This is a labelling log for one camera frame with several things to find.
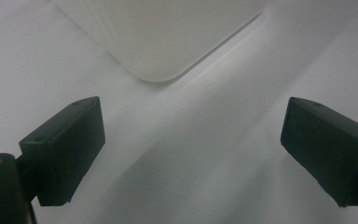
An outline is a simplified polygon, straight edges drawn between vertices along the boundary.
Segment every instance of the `white tablecloth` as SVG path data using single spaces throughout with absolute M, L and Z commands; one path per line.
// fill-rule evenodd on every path
M 183 77 L 133 77 L 47 0 L 0 0 L 0 152 L 101 97 L 106 144 L 41 224 L 358 223 L 281 146 L 290 96 L 358 121 L 358 1 L 271 0 Z

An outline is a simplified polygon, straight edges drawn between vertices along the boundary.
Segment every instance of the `white table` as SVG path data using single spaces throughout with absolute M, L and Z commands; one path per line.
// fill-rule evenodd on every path
M 271 0 L 258 26 L 189 74 L 129 74 L 47 0 L 0 0 L 0 152 L 99 95 L 106 145 L 41 224 L 358 223 L 280 144 L 287 100 L 358 121 L 358 1 Z

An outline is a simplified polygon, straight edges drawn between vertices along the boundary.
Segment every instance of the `white container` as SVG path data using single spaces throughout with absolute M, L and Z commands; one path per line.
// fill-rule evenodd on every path
M 256 17 L 266 0 L 55 0 L 129 71 L 147 81 L 184 73 Z

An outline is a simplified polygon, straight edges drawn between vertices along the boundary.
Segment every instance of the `white surface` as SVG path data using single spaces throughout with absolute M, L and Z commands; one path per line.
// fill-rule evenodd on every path
M 358 223 L 279 142 L 289 96 L 358 121 L 358 1 L 272 0 L 265 20 L 163 84 L 123 66 L 45 0 L 0 0 L 0 152 L 99 95 L 107 141 L 40 224 Z
M 266 0 L 54 2 L 135 76 L 154 82 L 185 73 L 266 4 Z

